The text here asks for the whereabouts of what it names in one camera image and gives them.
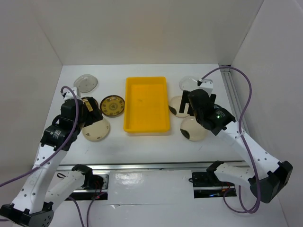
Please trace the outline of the cream plate with calligraphy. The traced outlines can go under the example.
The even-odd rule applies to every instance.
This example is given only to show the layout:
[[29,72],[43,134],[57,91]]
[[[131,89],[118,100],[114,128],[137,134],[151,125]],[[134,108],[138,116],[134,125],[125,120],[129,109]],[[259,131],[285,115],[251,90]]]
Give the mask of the cream plate with calligraphy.
[[97,121],[89,126],[83,127],[82,134],[89,141],[97,142],[104,139],[110,131],[110,124],[107,119]]

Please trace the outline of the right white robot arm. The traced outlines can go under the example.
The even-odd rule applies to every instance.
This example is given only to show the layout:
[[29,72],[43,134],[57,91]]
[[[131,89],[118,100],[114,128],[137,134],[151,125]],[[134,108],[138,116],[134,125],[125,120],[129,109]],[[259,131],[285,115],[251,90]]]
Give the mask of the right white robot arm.
[[249,165],[248,169],[215,161],[206,170],[211,185],[229,182],[243,186],[262,203],[272,199],[287,185],[293,166],[288,161],[279,161],[265,151],[236,121],[225,108],[215,104],[216,95],[202,89],[183,91],[180,112],[188,104],[188,114],[213,135],[219,137]]

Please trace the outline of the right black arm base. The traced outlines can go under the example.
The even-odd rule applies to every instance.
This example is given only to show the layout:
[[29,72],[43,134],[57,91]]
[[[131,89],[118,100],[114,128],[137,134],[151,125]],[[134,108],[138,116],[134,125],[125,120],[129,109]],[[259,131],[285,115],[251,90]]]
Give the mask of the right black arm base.
[[194,198],[220,198],[236,197],[237,193],[234,184],[229,182],[215,181],[208,179],[206,172],[192,172],[192,177],[188,180],[193,185]]

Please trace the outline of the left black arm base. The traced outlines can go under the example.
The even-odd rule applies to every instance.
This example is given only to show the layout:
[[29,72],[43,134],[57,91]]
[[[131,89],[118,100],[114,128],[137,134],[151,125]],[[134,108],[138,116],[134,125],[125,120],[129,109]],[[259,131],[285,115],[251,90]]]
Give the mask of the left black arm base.
[[94,180],[90,184],[89,188],[80,187],[76,189],[70,197],[76,201],[90,201],[94,198],[96,200],[107,200],[108,199],[108,183],[109,175],[101,174],[94,176]]

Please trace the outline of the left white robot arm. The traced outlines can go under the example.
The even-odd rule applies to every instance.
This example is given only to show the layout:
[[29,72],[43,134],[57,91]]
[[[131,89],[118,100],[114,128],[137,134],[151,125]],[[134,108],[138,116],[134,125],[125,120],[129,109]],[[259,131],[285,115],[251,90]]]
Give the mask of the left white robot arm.
[[47,127],[40,141],[33,172],[17,197],[2,205],[1,216],[22,227],[47,227],[54,211],[77,188],[100,191],[104,180],[92,168],[77,164],[61,182],[49,188],[53,176],[82,128],[103,119],[97,101],[92,97],[67,99],[60,115]]

